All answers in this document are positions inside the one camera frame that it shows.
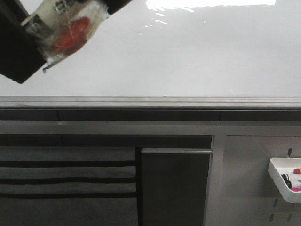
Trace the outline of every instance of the red object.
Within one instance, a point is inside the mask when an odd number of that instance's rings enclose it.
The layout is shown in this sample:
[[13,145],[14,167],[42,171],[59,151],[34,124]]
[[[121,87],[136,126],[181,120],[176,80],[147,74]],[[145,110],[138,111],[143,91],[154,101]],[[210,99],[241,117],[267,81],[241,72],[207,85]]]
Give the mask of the red object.
[[64,53],[68,56],[78,51],[87,42],[86,35],[90,22],[88,17],[82,17],[79,20],[72,21],[70,28],[67,27],[66,30],[59,35],[52,49],[56,53]]
[[301,174],[301,169],[300,168],[296,168],[293,170],[293,173],[295,174]]

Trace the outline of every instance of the whiteboard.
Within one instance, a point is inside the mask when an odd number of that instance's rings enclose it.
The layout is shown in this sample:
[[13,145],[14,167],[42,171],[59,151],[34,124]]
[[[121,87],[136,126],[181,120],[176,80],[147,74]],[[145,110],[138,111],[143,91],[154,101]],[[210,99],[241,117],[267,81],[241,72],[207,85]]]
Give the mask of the whiteboard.
[[301,97],[301,1],[158,2],[133,0],[46,74],[0,76],[0,96]]

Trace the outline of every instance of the red marker cap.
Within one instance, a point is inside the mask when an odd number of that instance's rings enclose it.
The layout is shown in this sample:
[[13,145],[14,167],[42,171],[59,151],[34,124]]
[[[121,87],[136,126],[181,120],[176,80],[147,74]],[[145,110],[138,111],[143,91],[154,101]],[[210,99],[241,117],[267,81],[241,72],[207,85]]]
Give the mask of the red marker cap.
[[300,168],[296,168],[293,170],[293,173],[295,174],[301,174],[301,169]]

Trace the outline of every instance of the marker holder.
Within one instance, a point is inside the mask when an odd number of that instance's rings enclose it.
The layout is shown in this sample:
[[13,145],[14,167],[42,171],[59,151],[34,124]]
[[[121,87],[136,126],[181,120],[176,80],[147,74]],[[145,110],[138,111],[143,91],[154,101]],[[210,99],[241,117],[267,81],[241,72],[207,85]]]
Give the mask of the marker holder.
[[301,168],[301,158],[271,158],[268,172],[285,201],[301,203],[301,192],[288,188],[281,174],[293,174],[295,168]]

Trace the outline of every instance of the plastic bag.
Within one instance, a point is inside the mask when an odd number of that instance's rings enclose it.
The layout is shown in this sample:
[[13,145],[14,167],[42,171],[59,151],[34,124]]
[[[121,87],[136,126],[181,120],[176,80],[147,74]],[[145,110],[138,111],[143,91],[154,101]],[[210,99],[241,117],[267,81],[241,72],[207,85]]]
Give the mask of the plastic bag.
[[100,0],[44,0],[21,25],[44,56],[45,72],[83,47],[108,17]]

